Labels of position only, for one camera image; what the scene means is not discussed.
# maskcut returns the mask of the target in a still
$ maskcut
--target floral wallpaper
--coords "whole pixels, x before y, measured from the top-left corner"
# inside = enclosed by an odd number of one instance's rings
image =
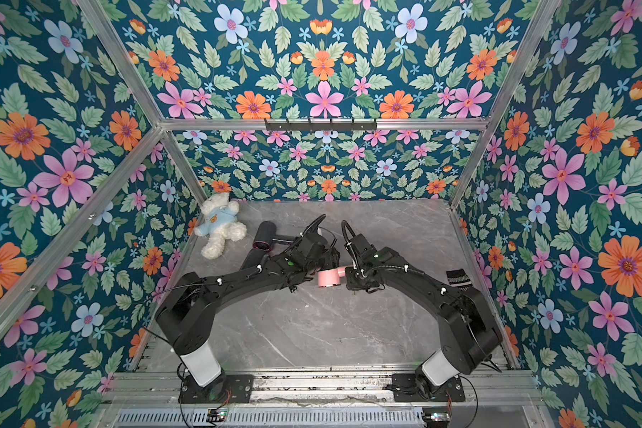
[[[158,144],[0,343],[0,425],[91,423],[182,257],[192,201]]]
[[[460,204],[562,428],[642,427],[642,0],[556,15]]]
[[[77,6],[0,1],[0,297],[146,129]]]
[[[464,129],[177,134],[208,195],[301,202],[449,198],[477,138]]]

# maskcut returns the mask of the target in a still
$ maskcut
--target white teddy bear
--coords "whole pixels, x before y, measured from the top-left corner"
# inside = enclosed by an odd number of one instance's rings
[[[224,252],[226,239],[238,241],[247,235],[247,227],[240,223],[236,214],[240,210],[237,201],[229,201],[230,193],[214,193],[202,207],[204,223],[195,228],[197,236],[209,235],[202,255],[209,260],[218,258]]]

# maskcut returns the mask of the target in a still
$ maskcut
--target cable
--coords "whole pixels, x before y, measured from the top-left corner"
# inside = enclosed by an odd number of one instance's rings
[[[465,379],[465,381],[469,382],[469,384],[471,385],[471,388],[473,388],[473,393],[476,395],[476,411],[473,412],[473,417],[471,418],[471,421],[468,424],[466,424],[466,426],[464,427],[464,428],[469,428],[471,426],[471,424],[473,423],[473,421],[476,420],[476,415],[478,415],[478,392],[476,391],[476,387],[473,386],[473,382],[468,380],[467,377],[464,377],[464,376],[461,376],[461,375],[459,375],[459,377],[461,377],[462,379]]]

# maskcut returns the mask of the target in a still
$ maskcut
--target ceiling panel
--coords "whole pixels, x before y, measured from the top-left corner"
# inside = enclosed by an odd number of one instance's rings
[[[127,0],[114,25],[166,117],[472,117],[538,1]]]

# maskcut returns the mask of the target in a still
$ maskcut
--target pink object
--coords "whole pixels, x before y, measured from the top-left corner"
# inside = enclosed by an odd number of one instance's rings
[[[332,287],[340,285],[340,278],[345,276],[345,268],[320,270],[316,275],[319,280],[319,287]]]

